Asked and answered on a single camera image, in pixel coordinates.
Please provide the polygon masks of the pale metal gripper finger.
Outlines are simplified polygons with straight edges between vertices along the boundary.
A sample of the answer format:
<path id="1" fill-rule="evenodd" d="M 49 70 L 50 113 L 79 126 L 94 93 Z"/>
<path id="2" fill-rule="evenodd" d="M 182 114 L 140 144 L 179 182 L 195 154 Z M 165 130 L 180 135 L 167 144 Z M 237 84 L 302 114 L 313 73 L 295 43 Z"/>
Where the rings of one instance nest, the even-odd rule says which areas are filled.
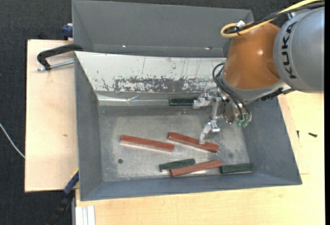
<path id="1" fill-rule="evenodd" d="M 208 122 L 200 133 L 199 143 L 204 144 L 206 143 L 206 140 L 210 138 L 210 136 L 217 135 L 219 133 L 220 128 L 218 126 L 218 123 L 215 121 Z"/>
<path id="2" fill-rule="evenodd" d="M 202 93 L 193 101 L 193 109 L 209 106 L 212 101 L 214 101 L 214 96 L 209 95 L 209 93 Z"/>

